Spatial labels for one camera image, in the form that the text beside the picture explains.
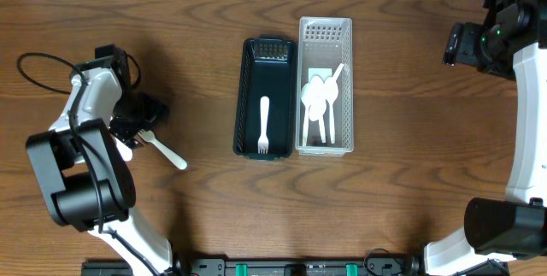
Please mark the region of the white fork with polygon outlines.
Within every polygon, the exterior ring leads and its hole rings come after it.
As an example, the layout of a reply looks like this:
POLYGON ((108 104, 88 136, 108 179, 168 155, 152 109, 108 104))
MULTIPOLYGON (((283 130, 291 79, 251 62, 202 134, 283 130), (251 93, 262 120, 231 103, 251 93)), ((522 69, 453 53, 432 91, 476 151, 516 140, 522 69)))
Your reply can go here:
POLYGON ((153 144, 163 155, 168 158, 179 170, 187 169, 187 161, 168 148, 164 143, 156 138, 156 135, 151 131, 140 130, 138 135, 147 143, 153 144))
POLYGON ((268 114, 269 114, 269 97, 263 96, 260 99, 260 136, 257 142, 257 149, 259 154, 267 154, 269 148, 269 141, 267 135, 268 129, 268 114))

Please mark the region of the white spoon bowl down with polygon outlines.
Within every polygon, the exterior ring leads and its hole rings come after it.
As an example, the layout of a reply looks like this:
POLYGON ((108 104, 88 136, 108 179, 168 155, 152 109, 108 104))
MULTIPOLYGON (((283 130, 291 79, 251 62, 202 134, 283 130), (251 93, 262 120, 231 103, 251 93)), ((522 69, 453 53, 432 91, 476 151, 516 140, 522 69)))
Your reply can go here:
POLYGON ((329 135, 331 144, 335 144, 335 118, 333 105, 338 98, 338 84, 333 77, 328 77, 325 81, 326 100, 329 104, 329 135))

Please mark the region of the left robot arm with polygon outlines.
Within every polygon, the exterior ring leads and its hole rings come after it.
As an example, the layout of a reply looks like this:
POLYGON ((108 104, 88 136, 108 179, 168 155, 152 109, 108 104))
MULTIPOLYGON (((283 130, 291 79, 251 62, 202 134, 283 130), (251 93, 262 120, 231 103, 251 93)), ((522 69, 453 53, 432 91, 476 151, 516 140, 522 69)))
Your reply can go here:
POLYGON ((185 275, 168 239, 135 206, 127 162, 138 132, 151 130, 169 112, 137 91, 133 57, 111 44, 72 67, 72 90, 60 117, 26 141, 26 152, 46 208, 59 226, 72 226, 110 245, 134 275, 185 275))

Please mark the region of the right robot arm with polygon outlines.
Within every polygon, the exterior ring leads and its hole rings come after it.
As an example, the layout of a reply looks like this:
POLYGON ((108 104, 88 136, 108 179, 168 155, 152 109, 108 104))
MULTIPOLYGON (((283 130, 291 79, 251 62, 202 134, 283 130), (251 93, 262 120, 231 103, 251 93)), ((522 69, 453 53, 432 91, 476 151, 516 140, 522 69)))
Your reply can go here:
POLYGON ((483 0, 480 23, 456 23, 443 64, 515 83, 512 161, 503 197, 475 197, 460 228, 424 246, 426 275, 503 275, 546 255, 546 0, 483 0))

